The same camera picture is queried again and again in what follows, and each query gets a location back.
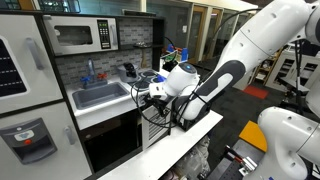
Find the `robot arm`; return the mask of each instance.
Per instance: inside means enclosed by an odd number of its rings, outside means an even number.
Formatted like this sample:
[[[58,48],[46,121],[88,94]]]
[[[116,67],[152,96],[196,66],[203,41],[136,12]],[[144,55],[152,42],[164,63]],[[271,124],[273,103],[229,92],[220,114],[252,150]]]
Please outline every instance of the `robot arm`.
[[[190,79],[189,77],[187,80],[183,79],[184,74],[190,76],[190,73],[181,66],[176,66],[172,70],[163,89],[168,96],[178,96],[175,107],[183,106],[185,100],[189,98],[189,104],[182,114],[184,120],[202,118],[206,108],[205,102],[212,100],[225,88],[233,86],[245,73],[250,72],[283,45],[305,39],[307,35],[311,37],[307,38],[308,40],[318,43],[320,33],[316,34],[315,28],[320,29],[319,17],[319,8],[303,0],[275,0],[233,36],[224,48],[214,73],[196,90],[195,83],[177,84]],[[197,96],[190,97],[193,90]]]

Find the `ice dispenser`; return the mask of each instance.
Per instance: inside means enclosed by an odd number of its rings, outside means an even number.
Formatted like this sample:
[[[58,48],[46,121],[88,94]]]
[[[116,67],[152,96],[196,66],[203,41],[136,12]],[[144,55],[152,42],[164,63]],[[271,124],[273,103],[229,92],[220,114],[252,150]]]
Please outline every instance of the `ice dispenser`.
[[[22,164],[40,161],[57,151],[42,118],[2,128],[0,136]]]

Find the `white table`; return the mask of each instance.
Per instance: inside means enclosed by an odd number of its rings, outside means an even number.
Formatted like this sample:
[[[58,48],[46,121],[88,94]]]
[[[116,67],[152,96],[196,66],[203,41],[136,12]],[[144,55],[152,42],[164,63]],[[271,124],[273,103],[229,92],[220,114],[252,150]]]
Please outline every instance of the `white table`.
[[[99,180],[157,180],[221,119],[221,115],[210,111],[187,132],[175,127],[170,136],[166,136]]]

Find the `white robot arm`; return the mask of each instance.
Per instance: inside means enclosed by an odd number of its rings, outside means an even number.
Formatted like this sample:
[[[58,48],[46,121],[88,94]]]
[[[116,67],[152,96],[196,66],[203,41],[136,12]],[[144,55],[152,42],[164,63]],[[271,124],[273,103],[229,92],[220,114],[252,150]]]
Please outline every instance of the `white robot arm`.
[[[172,70],[164,83],[150,85],[150,95],[162,100],[176,97],[176,108],[186,106],[185,111],[180,110],[184,121],[201,119],[206,102],[233,86],[283,45],[299,39],[320,44],[320,7],[303,0],[274,0],[234,35],[215,71],[203,84],[197,87],[195,68],[183,63]],[[307,101],[320,117],[320,81],[311,88]],[[259,126],[266,136],[268,152],[256,171],[244,179],[304,179],[307,171],[299,155],[320,164],[316,152],[320,149],[318,123],[290,111],[269,108],[261,113]]]

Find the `microwave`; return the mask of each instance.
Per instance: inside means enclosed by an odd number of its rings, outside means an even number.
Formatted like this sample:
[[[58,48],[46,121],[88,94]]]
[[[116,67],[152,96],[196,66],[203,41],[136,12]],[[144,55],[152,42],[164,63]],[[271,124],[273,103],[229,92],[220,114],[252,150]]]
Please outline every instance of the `microwave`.
[[[115,18],[44,15],[56,56],[118,49]]]

